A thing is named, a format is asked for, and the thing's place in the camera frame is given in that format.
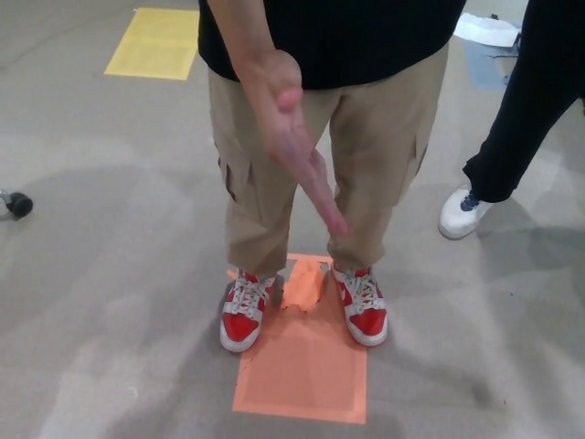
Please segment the person's bare right hand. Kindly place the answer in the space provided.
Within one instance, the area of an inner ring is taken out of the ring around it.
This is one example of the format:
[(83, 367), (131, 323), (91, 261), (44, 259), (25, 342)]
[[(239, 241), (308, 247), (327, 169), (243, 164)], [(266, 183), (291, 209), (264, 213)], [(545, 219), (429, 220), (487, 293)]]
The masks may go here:
[(268, 156), (301, 186), (330, 232), (348, 232), (334, 202), (324, 159), (305, 126), (302, 77), (296, 61), (271, 48), (253, 50), (238, 69), (239, 79), (257, 118)]

